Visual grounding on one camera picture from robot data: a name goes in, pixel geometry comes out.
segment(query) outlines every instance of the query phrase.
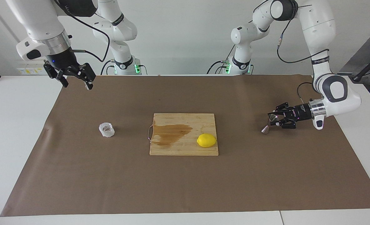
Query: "white tabletop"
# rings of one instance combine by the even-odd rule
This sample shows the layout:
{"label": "white tabletop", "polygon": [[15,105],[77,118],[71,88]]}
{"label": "white tabletop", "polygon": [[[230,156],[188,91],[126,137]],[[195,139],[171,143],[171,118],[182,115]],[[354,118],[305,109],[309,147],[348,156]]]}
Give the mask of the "white tabletop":
{"label": "white tabletop", "polygon": [[[370,177],[370,94],[355,112],[337,116]],[[0,80],[0,213],[43,128],[61,84],[49,77],[2,77]],[[131,215],[54,215],[1,218],[0,224],[370,224],[370,209]]]}

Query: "wet stain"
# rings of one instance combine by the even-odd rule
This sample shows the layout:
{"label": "wet stain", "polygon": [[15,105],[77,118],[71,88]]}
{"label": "wet stain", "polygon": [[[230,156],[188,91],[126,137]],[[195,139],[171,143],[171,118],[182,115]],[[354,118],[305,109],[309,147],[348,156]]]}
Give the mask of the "wet stain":
{"label": "wet stain", "polygon": [[156,142],[160,146],[172,146],[182,137],[189,134],[192,127],[185,124],[153,126],[153,136],[159,135],[160,140]]}

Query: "cutting board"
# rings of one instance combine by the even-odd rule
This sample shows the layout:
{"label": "cutting board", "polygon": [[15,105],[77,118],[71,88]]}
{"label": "cutting board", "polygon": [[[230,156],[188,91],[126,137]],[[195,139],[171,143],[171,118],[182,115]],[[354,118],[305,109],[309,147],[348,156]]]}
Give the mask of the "cutting board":
{"label": "cutting board", "polygon": [[198,145],[199,135],[217,139],[214,114],[155,113],[150,155],[218,156],[218,143],[209,148]]}

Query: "yellow lemon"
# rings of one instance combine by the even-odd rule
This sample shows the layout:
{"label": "yellow lemon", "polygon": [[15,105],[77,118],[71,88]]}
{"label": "yellow lemon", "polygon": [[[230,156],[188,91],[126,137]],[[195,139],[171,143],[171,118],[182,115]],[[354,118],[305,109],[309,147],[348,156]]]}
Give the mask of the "yellow lemon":
{"label": "yellow lemon", "polygon": [[196,141],[201,147],[203,148],[209,148],[211,146],[213,146],[217,140],[215,139],[215,137],[211,134],[201,134],[197,141]]}

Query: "brown tablecloth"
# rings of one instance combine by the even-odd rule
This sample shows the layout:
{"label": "brown tablecloth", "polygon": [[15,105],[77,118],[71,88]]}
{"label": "brown tablecloth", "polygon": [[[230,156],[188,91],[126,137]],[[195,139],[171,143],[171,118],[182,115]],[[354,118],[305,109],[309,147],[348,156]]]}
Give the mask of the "brown tablecloth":
{"label": "brown tablecloth", "polygon": [[[310,80],[97,77],[87,91],[69,78],[2,216],[370,208],[370,179],[333,117],[322,131],[260,132]],[[301,95],[319,97],[309,85]],[[150,156],[154,113],[214,113],[220,156]]]}

